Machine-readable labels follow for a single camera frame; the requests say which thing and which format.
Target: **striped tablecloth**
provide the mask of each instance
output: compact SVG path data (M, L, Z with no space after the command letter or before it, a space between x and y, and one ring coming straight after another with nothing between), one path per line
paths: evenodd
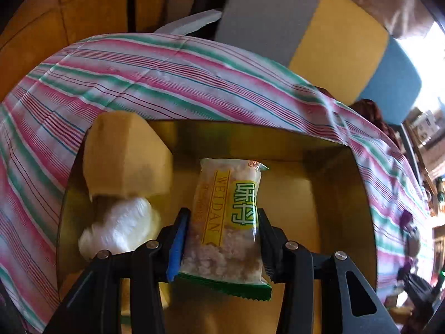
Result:
M96 116L118 109L276 126L350 146L371 207L379 297L405 260L404 209L421 231L419 273L430 279L432 230L420 188L378 128L253 53L185 36L100 35L46 59L0 105L0 278L38 330L59 304L57 226L71 166Z

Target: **gold box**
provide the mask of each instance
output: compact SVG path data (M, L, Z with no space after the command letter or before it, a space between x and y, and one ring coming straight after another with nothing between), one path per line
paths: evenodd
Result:
M172 224L181 207L192 207L201 158L254 159L262 172L257 196L272 225L313 252L348 253L372 287L377 257L368 198L350 148L299 132L232 122L149 121L174 156L170 199L151 202ZM83 147L74 162L59 225L57 281L83 269L77 241L101 211L88 197ZM170 285L164 310L168 333L275 333L283 284L272 284L271 301L232 297L183 279ZM314 332L320 332L319 285L315 285Z

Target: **yellow label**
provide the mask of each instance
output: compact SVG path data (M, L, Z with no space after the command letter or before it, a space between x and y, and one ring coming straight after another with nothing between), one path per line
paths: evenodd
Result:
M233 181L229 187L225 224L252 229L257 220L254 181Z
M221 245L224 215L228 198L230 170L216 171L202 243Z

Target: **green package edge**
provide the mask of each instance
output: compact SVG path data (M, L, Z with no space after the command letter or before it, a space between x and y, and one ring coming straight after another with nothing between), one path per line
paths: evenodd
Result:
M206 279L204 277L189 275L183 272L180 272L177 277L196 282L219 291L220 293L237 296L239 298L270 301L272 296L272 287L265 281L261 281L259 284L238 284Z

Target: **blue cushion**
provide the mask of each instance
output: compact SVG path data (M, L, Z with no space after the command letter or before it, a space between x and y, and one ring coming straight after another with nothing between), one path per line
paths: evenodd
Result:
M358 99L373 100L387 123L399 125L411 110L421 87L416 68L390 36L377 70Z

